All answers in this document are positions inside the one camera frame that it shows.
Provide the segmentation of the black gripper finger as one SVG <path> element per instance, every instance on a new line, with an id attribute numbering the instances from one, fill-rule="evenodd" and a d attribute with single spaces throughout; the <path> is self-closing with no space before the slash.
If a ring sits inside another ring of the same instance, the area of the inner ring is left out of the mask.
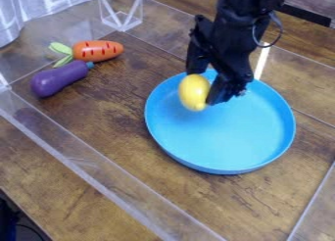
<path id="1" fill-rule="evenodd" d="M 188 74 L 203 73 L 210 65 L 208 50 L 195 43 L 194 40 L 188 43 L 186 72 Z"/>
<path id="2" fill-rule="evenodd" d="M 219 74 L 212 82 L 206 102 L 210 106 L 228 102 L 246 92 L 246 83 Z"/>

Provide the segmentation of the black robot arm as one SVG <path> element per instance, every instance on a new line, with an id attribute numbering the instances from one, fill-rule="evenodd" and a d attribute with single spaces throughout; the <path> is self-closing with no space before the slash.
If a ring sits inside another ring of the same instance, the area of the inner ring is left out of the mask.
<path id="1" fill-rule="evenodd" d="M 219 0 L 216 17 L 211 21 L 195 16 L 195 27 L 190 30 L 186 72 L 203 73 L 212 65 L 218 75 L 212 82 L 206 103 L 211 106 L 228 102 L 244 93 L 246 85 L 254 80 L 248 56 L 263 47 L 262 36 L 274 22 L 283 33 L 276 17 L 286 0 Z M 272 46 L 282 35 L 278 35 Z"/>

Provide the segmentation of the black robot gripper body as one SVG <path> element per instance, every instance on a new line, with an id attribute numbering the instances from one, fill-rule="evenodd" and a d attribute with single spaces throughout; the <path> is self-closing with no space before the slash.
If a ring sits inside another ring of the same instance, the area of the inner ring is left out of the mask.
<path id="1" fill-rule="evenodd" d="M 283 28 L 272 7 L 251 7 L 244 14 L 240 6 L 228 3 L 218 5 L 215 20 L 195 16 L 195 27 L 190 41 L 208 50 L 210 65 L 218 74 L 248 83 L 254 73 L 248 56 L 256 47 L 271 21 Z"/>

